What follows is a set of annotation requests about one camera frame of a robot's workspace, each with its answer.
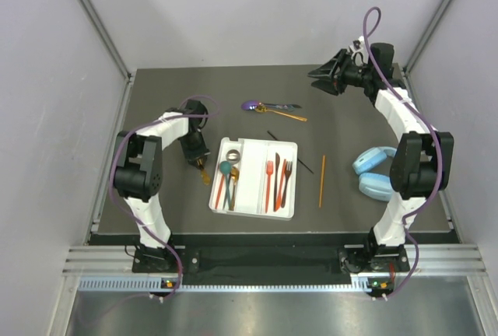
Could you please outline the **gold metal knife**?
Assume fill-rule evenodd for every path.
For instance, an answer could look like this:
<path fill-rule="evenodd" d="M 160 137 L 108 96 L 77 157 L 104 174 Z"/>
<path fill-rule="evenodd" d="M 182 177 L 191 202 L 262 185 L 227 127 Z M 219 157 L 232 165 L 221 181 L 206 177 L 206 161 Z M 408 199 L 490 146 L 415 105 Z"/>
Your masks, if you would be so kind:
<path fill-rule="evenodd" d="M 210 185 L 211 184 L 211 178 L 210 176 L 208 175 L 206 169 L 205 169 L 205 161 L 204 159 L 198 159 L 197 160 L 197 167 L 201 173 L 201 177 L 202 177 L 202 183 L 204 185 Z"/>

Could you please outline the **orange plastic fork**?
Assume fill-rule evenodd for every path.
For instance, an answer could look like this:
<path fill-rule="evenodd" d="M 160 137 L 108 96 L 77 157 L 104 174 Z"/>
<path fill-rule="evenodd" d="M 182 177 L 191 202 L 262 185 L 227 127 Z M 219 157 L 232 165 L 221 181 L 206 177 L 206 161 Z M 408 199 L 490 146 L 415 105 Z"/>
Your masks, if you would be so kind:
<path fill-rule="evenodd" d="M 268 212 L 268 207 L 269 207 L 271 180 L 272 180 L 273 171 L 274 171 L 274 163 L 272 160 L 269 160 L 266 163 L 266 168 L 265 168 L 266 172 L 265 213 Z"/>

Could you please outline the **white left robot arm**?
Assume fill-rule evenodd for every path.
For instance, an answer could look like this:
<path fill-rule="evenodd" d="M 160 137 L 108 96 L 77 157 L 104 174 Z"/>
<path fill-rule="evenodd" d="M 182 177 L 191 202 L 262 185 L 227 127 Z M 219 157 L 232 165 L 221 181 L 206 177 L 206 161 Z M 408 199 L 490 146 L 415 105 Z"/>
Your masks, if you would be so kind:
<path fill-rule="evenodd" d="M 187 164 L 200 170 L 208 184 L 205 163 L 210 151 L 202 135 L 208 118 L 206 106 L 189 99 L 181 108 L 167 110 L 155 121 L 116 137 L 110 189 L 124 199 L 126 212 L 139 228 L 140 244 L 152 249 L 149 261 L 160 271 L 170 270 L 177 259 L 175 250 L 167 246 L 171 231 L 159 200 L 163 150 L 178 141 Z"/>

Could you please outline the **orange plastic spoon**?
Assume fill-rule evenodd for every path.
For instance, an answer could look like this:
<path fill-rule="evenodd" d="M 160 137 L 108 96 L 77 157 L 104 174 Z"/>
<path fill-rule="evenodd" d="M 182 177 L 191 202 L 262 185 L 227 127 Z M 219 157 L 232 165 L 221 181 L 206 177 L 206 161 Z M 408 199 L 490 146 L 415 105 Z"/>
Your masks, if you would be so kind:
<path fill-rule="evenodd" d="M 220 198 L 222 196 L 222 192 L 223 192 L 223 189 L 224 189 L 224 184 L 225 184 L 225 179 L 226 179 L 226 176 L 225 174 L 222 174 L 221 175 L 221 178 L 219 180 L 219 186 L 218 186 L 218 191 L 217 191 L 217 194 L 216 194 L 216 203 L 215 203 L 215 210 L 219 208 L 219 202 L 220 202 Z"/>

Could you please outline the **orange plastic knife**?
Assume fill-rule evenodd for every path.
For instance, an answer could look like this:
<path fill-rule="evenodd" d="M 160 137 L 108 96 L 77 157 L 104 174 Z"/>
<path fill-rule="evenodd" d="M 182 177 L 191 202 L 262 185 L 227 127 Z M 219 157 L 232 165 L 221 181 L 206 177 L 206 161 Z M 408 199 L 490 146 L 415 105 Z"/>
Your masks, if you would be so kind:
<path fill-rule="evenodd" d="M 283 186 L 283 181 L 285 178 L 286 164 L 287 164 L 287 160 L 284 159 L 283 164 L 282 164 L 282 171 L 281 171 L 280 178 L 279 178 L 279 188 L 277 189 L 278 192 L 277 192 L 277 196 L 276 196 L 276 200 L 275 200 L 275 208 L 274 208 L 275 212 L 277 212 L 279 210 L 281 203 L 282 203 L 282 186 Z"/>

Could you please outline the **gold metal spoon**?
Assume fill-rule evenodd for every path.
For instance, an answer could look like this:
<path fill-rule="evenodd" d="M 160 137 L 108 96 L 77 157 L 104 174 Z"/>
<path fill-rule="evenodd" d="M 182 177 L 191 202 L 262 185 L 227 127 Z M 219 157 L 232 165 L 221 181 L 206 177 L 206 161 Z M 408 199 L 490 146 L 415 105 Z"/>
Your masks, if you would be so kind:
<path fill-rule="evenodd" d="M 235 205 L 235 193 L 237 189 L 237 181 L 239 180 L 240 176 L 240 171 L 236 166 L 233 166 L 231 171 L 230 171 L 230 178 L 231 178 L 231 183 L 232 183 L 232 192 L 230 196 L 230 211 L 234 210 L 234 205 Z"/>

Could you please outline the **white divided utensil tray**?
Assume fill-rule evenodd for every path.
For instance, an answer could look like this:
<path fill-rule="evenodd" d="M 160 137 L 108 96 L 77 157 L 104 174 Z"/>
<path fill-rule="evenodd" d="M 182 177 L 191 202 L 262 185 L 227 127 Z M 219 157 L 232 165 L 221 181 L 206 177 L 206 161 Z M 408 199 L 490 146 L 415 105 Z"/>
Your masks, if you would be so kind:
<path fill-rule="evenodd" d="M 275 220 L 289 221 L 293 218 L 295 212 L 296 200 L 296 171 L 297 160 L 292 159 L 285 149 L 281 149 L 281 142 L 269 140 L 257 140 L 248 138 L 239 138 L 231 140 L 228 137 L 222 138 L 217 158 L 215 173 L 213 176 L 213 185 L 209 198 L 209 208 L 212 212 L 226 215 L 247 216 L 256 218 L 267 218 Z M 230 201 L 226 207 L 223 207 L 225 197 L 225 187 L 219 202 L 219 208 L 215 210 L 216 194 L 218 191 L 221 171 L 219 165 L 226 160 L 226 153 L 236 149 L 240 152 L 240 162 L 231 164 L 236 166 L 240 171 L 239 180 L 237 181 L 237 189 L 235 193 L 234 210 L 230 211 Z M 275 178 L 275 152 L 280 155 L 279 178 L 282 171 L 283 160 L 293 162 L 293 170 L 289 179 L 286 194 L 285 208 L 279 208 L 277 212 L 273 210 L 274 199 L 274 178 Z M 271 190 L 268 212 L 265 213 L 265 191 L 266 191 L 266 163 L 272 160 L 274 163 L 274 171 L 271 180 Z"/>

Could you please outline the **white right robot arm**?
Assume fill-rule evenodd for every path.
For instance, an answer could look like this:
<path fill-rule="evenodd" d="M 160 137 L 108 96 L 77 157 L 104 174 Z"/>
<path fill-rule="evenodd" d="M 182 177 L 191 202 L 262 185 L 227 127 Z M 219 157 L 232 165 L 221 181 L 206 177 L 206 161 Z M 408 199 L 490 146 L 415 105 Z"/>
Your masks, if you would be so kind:
<path fill-rule="evenodd" d="M 387 206 L 370 229 L 361 251 L 342 250 L 345 270 L 360 273 L 394 265 L 405 269 L 405 241 L 416 216 L 446 188 L 454 137 L 427 123 L 415 108 L 402 80 L 393 76 L 395 48 L 388 43 L 367 45 L 362 39 L 341 49 L 308 73 L 312 86 L 338 96 L 349 86 L 363 89 L 395 133 L 398 145 L 364 152 L 353 169 L 361 188 Z"/>

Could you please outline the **teal plastic spoon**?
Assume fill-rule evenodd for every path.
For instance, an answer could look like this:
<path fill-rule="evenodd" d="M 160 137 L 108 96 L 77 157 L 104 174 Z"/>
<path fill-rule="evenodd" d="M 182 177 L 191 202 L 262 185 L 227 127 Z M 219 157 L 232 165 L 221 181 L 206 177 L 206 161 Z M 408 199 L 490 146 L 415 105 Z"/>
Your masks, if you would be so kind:
<path fill-rule="evenodd" d="M 230 175 L 232 165 L 229 161 L 225 160 L 220 163 L 219 168 L 225 181 L 225 197 L 223 201 L 223 207 L 226 207 L 227 203 L 230 201 Z"/>

